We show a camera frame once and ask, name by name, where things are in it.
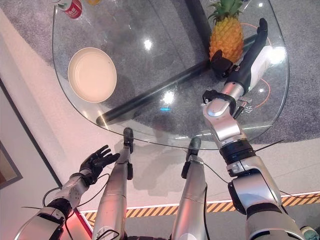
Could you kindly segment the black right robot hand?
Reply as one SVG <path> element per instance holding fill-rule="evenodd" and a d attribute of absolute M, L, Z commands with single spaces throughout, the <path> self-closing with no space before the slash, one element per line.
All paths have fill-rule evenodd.
<path fill-rule="evenodd" d="M 272 47 L 266 45 L 267 38 L 268 23 L 264 18 L 260 18 L 254 42 L 239 64 L 229 57 L 224 57 L 222 49 L 218 49 L 210 58 L 214 73 L 225 78 L 226 85 L 241 87 L 241 96 L 246 95 L 256 86 L 270 64 L 269 53 Z"/>

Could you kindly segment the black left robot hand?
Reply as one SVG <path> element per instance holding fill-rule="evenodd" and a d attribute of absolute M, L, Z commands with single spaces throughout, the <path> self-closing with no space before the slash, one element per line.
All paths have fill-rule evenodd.
<path fill-rule="evenodd" d="M 87 186 L 94 185 L 104 167 L 115 163 L 120 153 L 111 153 L 108 145 L 104 145 L 89 155 L 80 165 L 79 173 Z"/>

